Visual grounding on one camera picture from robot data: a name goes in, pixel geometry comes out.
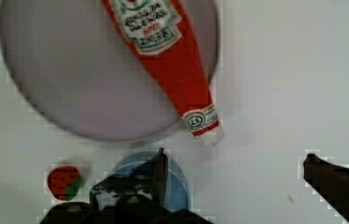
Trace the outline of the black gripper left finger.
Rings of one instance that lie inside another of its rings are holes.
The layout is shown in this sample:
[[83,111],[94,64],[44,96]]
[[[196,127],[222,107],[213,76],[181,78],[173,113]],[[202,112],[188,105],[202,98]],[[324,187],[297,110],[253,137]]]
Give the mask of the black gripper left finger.
[[91,188],[90,203],[94,209],[102,211],[108,206],[115,206],[125,196],[143,196],[153,203],[164,205],[169,173],[164,148],[149,155],[138,153],[137,159],[142,160],[140,164],[118,168]]

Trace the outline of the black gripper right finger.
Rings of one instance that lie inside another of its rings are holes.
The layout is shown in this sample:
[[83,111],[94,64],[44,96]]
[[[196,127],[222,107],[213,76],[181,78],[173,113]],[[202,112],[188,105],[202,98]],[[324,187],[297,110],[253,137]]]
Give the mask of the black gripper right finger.
[[303,162],[303,179],[349,222],[349,168],[320,159],[314,153]]

